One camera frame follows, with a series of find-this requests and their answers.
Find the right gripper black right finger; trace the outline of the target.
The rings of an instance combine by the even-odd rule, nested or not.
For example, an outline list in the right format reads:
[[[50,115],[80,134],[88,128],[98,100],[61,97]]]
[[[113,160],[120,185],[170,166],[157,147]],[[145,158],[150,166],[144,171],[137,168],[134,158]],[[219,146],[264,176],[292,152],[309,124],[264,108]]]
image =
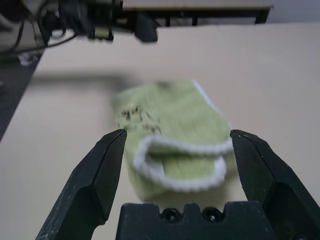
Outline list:
[[[292,168],[257,135],[230,132],[242,189],[259,202],[279,240],[318,240],[320,207]]]

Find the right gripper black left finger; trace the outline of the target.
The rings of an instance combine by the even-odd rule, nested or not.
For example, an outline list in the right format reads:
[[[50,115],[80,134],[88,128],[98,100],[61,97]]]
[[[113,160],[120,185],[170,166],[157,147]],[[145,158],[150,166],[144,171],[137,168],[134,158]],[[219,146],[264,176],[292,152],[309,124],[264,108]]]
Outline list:
[[[104,135],[71,172],[38,240],[90,240],[108,220],[115,199],[127,131]]]

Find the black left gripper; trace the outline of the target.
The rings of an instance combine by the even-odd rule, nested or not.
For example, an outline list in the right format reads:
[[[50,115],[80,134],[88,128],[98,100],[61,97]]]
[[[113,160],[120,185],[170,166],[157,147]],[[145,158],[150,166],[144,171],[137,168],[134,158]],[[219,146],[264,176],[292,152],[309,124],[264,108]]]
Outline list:
[[[61,0],[59,15],[66,28],[76,36],[89,40],[112,42],[114,34],[116,2],[114,0]],[[149,16],[139,13],[135,22],[134,36],[142,43],[158,41],[157,24]]]

